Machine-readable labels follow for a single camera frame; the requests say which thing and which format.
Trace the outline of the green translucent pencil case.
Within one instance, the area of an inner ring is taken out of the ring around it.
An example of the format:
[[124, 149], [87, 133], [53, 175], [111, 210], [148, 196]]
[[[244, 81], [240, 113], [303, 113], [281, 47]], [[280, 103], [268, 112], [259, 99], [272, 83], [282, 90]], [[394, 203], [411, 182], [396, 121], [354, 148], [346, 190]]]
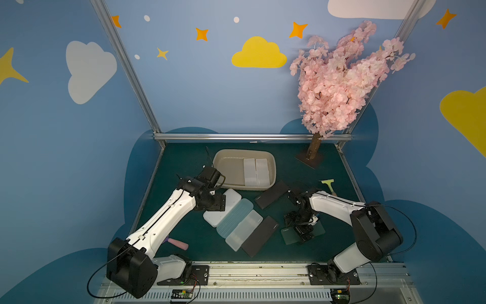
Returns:
[[321, 225], [321, 222], [318, 221], [314, 225], [298, 225], [283, 228], [280, 233], [284, 243], [290, 245], [294, 243], [305, 243], [317, 236], [321, 236], [325, 234], [325, 229]]

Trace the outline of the dark grey pencil case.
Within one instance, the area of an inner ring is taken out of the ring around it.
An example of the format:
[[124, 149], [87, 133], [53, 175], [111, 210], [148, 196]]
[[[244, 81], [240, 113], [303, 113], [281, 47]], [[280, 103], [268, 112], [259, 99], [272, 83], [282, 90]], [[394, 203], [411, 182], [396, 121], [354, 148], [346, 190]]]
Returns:
[[251, 258], [255, 257], [279, 227], [278, 222], [271, 216], [266, 217], [262, 223], [245, 240], [241, 248]]
[[273, 202], [278, 200], [281, 196], [286, 194], [289, 190], [288, 185], [285, 182], [276, 182], [272, 187], [264, 191], [260, 196], [255, 199], [256, 204], [261, 209], [266, 209]]

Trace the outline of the frosted clear wide pencil case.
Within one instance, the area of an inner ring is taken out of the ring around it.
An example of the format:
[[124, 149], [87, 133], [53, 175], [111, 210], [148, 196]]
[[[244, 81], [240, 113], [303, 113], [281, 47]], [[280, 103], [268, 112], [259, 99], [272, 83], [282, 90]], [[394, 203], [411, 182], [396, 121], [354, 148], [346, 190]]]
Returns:
[[257, 211], [251, 210], [225, 239], [226, 244], [237, 252], [262, 221], [263, 217]]

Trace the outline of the frosted clear slim pencil case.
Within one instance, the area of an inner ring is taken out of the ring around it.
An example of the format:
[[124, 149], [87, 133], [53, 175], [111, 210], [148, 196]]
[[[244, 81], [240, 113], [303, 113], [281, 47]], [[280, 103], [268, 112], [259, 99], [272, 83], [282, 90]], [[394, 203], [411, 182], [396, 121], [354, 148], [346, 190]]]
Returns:
[[256, 161], [254, 158], [243, 159], [244, 164], [244, 183], [246, 187], [254, 187], [258, 185]]

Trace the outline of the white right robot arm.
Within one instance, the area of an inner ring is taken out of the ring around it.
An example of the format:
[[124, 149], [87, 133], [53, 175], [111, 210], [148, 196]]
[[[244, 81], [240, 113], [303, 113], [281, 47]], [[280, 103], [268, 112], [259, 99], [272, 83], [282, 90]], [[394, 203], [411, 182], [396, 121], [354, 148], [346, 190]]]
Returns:
[[325, 273], [331, 281], [370, 262], [378, 262], [403, 244], [403, 236], [381, 203], [357, 203], [325, 191], [288, 191], [297, 210], [288, 213], [286, 226], [305, 242], [315, 237], [318, 214], [327, 214], [351, 226], [354, 243], [327, 262]]

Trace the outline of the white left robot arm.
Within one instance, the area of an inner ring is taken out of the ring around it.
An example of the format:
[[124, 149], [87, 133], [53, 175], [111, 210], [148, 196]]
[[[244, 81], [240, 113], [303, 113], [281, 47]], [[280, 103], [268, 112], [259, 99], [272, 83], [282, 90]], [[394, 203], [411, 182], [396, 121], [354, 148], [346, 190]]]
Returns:
[[127, 238], [110, 243], [106, 277], [135, 298], [142, 298], [159, 282], [196, 282], [190, 260], [180, 255], [154, 257], [189, 212], [225, 210], [226, 196], [219, 191], [224, 182], [225, 176], [213, 167], [204, 167], [197, 177], [181, 178], [169, 199], [145, 224]]

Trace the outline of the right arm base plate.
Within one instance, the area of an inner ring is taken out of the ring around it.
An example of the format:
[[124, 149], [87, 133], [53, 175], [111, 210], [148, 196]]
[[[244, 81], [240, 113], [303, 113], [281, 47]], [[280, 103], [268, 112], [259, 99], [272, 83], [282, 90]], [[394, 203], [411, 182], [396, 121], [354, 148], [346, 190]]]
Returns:
[[319, 263], [311, 263], [307, 266], [310, 284], [313, 286], [325, 285], [360, 285], [358, 273], [354, 269], [343, 273], [337, 267]]

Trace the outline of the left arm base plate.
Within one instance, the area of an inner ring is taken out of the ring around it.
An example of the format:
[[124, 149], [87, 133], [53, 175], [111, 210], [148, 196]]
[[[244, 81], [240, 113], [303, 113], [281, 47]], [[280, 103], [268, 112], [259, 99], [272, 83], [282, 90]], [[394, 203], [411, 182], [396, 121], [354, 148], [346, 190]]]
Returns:
[[207, 286], [210, 274], [208, 265], [192, 265], [185, 268], [182, 275], [176, 279], [167, 279], [156, 283], [157, 286], [188, 286], [196, 281], [201, 286]]

